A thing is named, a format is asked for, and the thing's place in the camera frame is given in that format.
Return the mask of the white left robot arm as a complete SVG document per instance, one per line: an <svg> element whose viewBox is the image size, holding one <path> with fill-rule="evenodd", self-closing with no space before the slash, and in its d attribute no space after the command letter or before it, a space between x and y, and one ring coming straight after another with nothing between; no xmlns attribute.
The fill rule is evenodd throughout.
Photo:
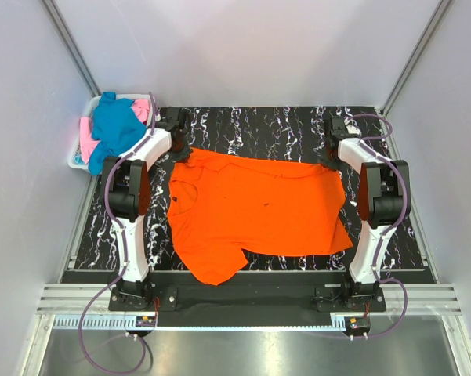
<svg viewBox="0 0 471 376"><path fill-rule="evenodd" d="M190 147L185 135L192 115L184 107L168 107L159 121L151 113L143 137L118 157L103 162L101 197L116 235L119 267L109 283L111 301L147 309L153 302L150 267L147 263L143 221L151 202L149 171L167 153L184 160Z"/></svg>

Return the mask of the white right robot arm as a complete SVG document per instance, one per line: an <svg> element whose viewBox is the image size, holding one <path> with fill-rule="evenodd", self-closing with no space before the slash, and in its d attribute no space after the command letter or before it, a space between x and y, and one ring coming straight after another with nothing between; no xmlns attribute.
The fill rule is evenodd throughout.
<svg viewBox="0 0 471 376"><path fill-rule="evenodd" d="M339 287L316 290L317 308L325 312L382 312L381 268L397 227L411 212L408 163L382 156L368 145L385 136L362 137L350 119L324 121L329 165L349 165L359 176L357 213L361 221L357 250Z"/></svg>

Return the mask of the orange t shirt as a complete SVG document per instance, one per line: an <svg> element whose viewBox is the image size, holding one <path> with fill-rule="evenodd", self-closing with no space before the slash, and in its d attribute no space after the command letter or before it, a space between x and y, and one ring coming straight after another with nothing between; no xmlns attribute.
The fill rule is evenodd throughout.
<svg viewBox="0 0 471 376"><path fill-rule="evenodd" d="M203 284L228 281L245 252L329 256L353 243L339 218L337 171L194 149L169 180L168 223L176 254Z"/></svg>

